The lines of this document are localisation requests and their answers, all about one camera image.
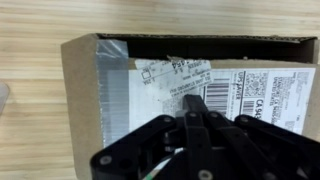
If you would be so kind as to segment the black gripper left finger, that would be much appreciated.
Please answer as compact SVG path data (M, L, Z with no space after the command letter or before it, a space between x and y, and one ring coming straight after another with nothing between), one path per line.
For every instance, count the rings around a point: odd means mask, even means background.
M174 117L160 115L98 151L90 159L92 180L142 180L174 155L164 136L176 127Z

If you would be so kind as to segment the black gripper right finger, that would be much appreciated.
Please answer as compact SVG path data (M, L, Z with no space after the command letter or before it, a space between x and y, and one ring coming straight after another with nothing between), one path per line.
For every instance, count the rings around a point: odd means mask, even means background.
M249 115L206 113L240 180L320 180L320 144Z

